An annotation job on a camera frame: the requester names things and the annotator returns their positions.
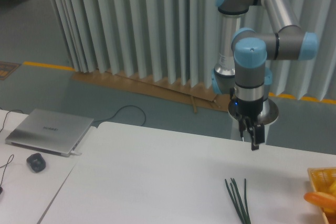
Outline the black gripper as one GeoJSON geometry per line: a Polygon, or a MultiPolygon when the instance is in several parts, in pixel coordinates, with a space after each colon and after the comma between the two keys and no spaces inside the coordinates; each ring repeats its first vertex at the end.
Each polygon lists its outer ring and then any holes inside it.
{"type": "Polygon", "coordinates": [[[260,144],[265,142],[265,125],[256,120],[263,109],[263,98],[255,101],[244,101],[239,98],[234,98],[229,103],[229,112],[233,117],[241,117],[238,120],[238,128],[240,137],[244,136],[244,132],[250,135],[251,150],[259,149],[260,144]]]}

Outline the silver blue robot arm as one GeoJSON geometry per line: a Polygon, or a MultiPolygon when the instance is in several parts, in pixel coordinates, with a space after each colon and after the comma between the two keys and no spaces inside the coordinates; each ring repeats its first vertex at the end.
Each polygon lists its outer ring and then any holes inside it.
{"type": "Polygon", "coordinates": [[[268,129],[279,115],[270,100],[272,72],[267,60],[311,60],[318,52],[315,33],[301,29],[289,0],[216,0],[218,11],[228,18],[222,25],[223,42],[212,71],[216,94],[228,94],[228,111],[240,137],[250,136],[251,149],[267,140],[268,129]],[[252,6],[267,11],[272,33],[241,28],[240,19],[252,6]]]}

